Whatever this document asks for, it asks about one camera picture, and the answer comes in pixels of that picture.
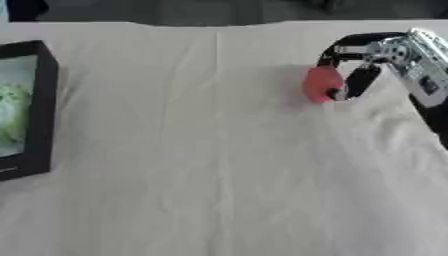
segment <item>white table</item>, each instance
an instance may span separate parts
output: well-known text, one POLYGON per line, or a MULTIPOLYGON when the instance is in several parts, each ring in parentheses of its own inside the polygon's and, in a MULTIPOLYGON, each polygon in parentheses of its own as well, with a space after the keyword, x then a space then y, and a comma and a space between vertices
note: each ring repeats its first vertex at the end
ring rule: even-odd
POLYGON ((53 172, 0 185, 1 255, 447 255, 448 155, 398 81, 299 88, 344 35, 447 25, 1 27, 63 67, 53 172))

